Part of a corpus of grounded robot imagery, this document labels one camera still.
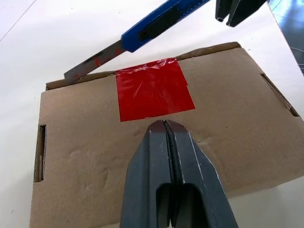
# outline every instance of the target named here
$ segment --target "cardboard edge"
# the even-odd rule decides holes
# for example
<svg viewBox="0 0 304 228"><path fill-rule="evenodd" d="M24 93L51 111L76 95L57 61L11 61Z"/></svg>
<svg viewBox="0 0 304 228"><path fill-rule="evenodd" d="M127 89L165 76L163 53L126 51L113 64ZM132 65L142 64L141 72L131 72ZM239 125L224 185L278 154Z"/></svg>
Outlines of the cardboard edge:
<svg viewBox="0 0 304 228"><path fill-rule="evenodd" d="M267 85L271 88L271 90L278 96L278 98L283 102L288 111L295 117L299 117L298 112L292 107L292 105L288 102L288 100L284 97L281 91L273 84L273 82L267 77L265 73L260 73L261 77L267 83Z"/></svg>
<svg viewBox="0 0 304 228"><path fill-rule="evenodd" d="M46 141L47 126L45 124L38 125L36 155L34 165L33 182L42 182L44 179L44 167L46 160Z"/></svg>
<svg viewBox="0 0 304 228"><path fill-rule="evenodd" d="M211 47L202 47L202 48L187 52L185 54L179 55L175 58L178 61L180 61L180 60L184 60L187 58L208 55L208 54L212 54L212 53L216 53L216 52L220 52L220 51L226 51L226 50L230 50L230 49L234 49L234 48L242 48L242 47L237 42L218 44L218 45L214 45ZM115 72L114 71L105 71L105 72L101 72L101 73L89 74L89 75L86 75L86 76L82 77L81 79L77 80L75 83L73 83L73 85L79 84L82 82L92 81L95 79L99 79L99 78L103 78L103 77L107 77L107 76L111 76L111 75L115 75ZM66 83L66 81L64 79L54 81L54 82L49 82L49 83L46 83L46 91L65 87L65 86L69 86L69 85Z"/></svg>
<svg viewBox="0 0 304 228"><path fill-rule="evenodd" d="M192 57L199 57L199 56L204 56L204 55L209 55L221 51L227 51L235 48L242 48L241 45L237 42L230 42L230 43L225 43L225 44L218 44L218 45L213 45L211 47L203 47L199 48L190 52L187 52L185 54L176 56L177 61L181 61L187 58L192 58Z"/></svg>
<svg viewBox="0 0 304 228"><path fill-rule="evenodd" d="M86 75L86 76L82 77L81 79L77 80L76 82L74 82L73 85L79 84L82 82L92 81L92 80L103 78L103 77L107 77L109 75L115 75L115 72L114 71L104 71L101 73L89 74L89 75ZM64 79L54 81L54 82L48 82L48 83L46 83L46 91L65 87L65 86L69 86L69 84L67 84Z"/></svg>

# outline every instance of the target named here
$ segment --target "white surface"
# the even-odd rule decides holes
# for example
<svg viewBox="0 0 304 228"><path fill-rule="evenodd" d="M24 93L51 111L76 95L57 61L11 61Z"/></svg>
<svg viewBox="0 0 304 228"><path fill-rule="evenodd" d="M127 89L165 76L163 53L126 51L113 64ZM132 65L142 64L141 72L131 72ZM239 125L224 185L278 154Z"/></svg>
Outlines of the white surface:
<svg viewBox="0 0 304 228"><path fill-rule="evenodd" d="M0 42L1 228L29 225L39 99L45 83L63 78L71 67L117 41L163 2L37 0ZM238 41L304 116L304 78L268 6L236 28L217 22L214 13L212 0L135 53L124 53L98 71ZM301 178L230 203L240 227L302 228L303 192Z"/></svg>

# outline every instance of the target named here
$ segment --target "red adhesive tape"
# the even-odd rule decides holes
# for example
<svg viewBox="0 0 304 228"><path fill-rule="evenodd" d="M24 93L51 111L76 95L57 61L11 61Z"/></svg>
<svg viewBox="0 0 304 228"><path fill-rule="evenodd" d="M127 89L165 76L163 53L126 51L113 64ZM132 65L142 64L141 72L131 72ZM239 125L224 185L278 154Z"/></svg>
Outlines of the red adhesive tape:
<svg viewBox="0 0 304 228"><path fill-rule="evenodd" d="M115 74L121 122L195 109L174 58L117 70Z"/></svg>

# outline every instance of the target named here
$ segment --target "box flap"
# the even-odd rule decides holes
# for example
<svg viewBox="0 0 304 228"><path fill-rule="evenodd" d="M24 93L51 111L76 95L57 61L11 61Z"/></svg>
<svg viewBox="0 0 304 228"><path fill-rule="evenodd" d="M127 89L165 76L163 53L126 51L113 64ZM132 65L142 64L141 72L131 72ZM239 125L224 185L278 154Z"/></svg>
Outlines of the box flap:
<svg viewBox="0 0 304 228"><path fill-rule="evenodd" d="M203 47L203 48L196 49L194 51L190 51L190 52L185 53L183 55L177 56L176 59L177 60L183 60L183 59L186 59L186 58L208 55L208 54L211 54L211 53L230 50L230 49L233 49L233 48L240 48L240 47L241 46L237 42L219 44L219 45L214 45L214 46L211 46L211 47ZM114 71L107 71L107 72L89 74L89 75L86 75L83 78L79 79L74 84L87 82L87 81L92 81L92 80L95 80L95 79L98 79L98 78L103 78L103 77L107 77L107 76L114 75L114 74L115 74ZM65 86L68 86L68 84L66 84L66 81L64 79L62 79L62 80L47 83L46 84L46 90L61 88L61 87L65 87Z"/></svg>

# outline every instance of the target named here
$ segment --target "metal blade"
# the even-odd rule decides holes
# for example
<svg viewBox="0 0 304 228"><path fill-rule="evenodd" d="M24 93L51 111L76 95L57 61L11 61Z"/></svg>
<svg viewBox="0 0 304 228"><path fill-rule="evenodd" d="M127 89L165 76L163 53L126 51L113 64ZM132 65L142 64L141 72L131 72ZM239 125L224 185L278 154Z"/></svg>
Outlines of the metal blade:
<svg viewBox="0 0 304 228"><path fill-rule="evenodd" d="M72 84L76 80L82 78L87 75L91 71L125 52L125 49L122 46L122 41L119 40L116 43L108 46L104 50L98 52L92 57L88 58L86 61L77 65L76 67L70 69L69 71L64 73L65 80L68 84Z"/></svg>

